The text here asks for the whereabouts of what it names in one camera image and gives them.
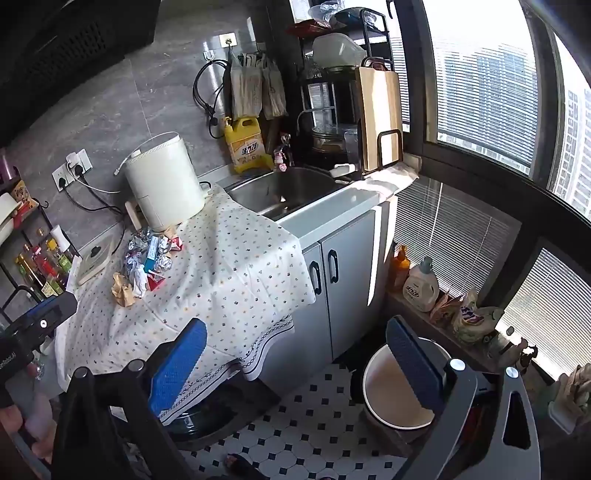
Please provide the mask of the person's left hand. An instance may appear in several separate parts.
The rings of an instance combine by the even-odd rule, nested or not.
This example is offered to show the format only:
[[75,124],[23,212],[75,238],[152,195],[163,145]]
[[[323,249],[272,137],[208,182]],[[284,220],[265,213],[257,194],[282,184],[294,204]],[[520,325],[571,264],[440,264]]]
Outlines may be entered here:
[[31,410],[23,415],[10,395],[1,390],[1,425],[9,435],[24,428],[34,439],[32,453],[40,460],[52,463],[57,424],[53,420],[50,400],[44,393],[34,394]]

